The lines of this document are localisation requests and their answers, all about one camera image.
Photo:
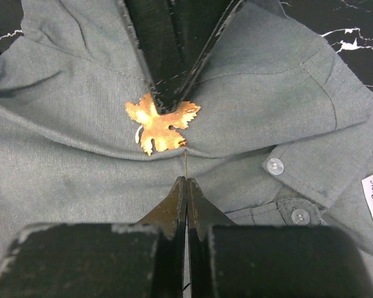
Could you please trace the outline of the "grey button shirt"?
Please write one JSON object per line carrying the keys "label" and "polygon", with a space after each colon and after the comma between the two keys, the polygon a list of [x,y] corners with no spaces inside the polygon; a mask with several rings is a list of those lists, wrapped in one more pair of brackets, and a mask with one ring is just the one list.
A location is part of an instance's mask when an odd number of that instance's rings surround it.
{"label": "grey button shirt", "polygon": [[344,230],[373,280],[373,92],[278,1],[248,1],[193,90],[184,148],[147,155],[126,102],[147,88],[114,1],[23,1],[0,57],[0,260],[41,222],[135,222],[177,176],[237,224]]}

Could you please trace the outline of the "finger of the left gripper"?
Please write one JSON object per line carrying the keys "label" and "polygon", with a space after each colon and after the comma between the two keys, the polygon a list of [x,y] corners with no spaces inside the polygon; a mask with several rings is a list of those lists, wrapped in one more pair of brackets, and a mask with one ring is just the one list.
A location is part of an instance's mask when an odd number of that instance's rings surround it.
{"label": "finger of the left gripper", "polygon": [[169,1],[175,58],[167,80],[167,111],[190,92],[214,45],[244,1]]}
{"label": "finger of the left gripper", "polygon": [[180,57],[168,4],[124,1],[134,29],[132,43],[158,112],[175,111],[180,100]]}

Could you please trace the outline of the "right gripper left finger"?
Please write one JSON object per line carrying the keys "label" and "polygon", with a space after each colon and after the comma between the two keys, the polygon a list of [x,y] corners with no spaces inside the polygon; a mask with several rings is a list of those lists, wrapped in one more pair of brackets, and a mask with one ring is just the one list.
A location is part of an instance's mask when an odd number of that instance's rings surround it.
{"label": "right gripper left finger", "polygon": [[136,223],[35,223],[0,262],[0,297],[181,297],[187,181]]}

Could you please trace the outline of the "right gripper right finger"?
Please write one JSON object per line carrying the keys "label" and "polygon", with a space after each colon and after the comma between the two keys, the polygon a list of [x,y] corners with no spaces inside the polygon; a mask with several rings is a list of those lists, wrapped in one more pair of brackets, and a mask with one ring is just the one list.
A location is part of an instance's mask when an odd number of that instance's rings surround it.
{"label": "right gripper right finger", "polygon": [[334,227],[237,225],[186,181],[192,297],[373,297],[352,238]]}

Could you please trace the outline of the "orange flower brooch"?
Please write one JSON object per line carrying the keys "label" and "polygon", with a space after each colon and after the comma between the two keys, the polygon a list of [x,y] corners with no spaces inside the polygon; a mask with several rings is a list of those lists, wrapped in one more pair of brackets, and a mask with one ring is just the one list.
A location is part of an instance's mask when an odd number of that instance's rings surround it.
{"label": "orange flower brooch", "polygon": [[177,129],[187,129],[201,107],[190,101],[183,101],[174,112],[160,115],[150,93],[139,99],[137,104],[126,102],[125,108],[131,120],[140,124],[135,140],[142,150],[151,155],[184,147],[187,140]]}

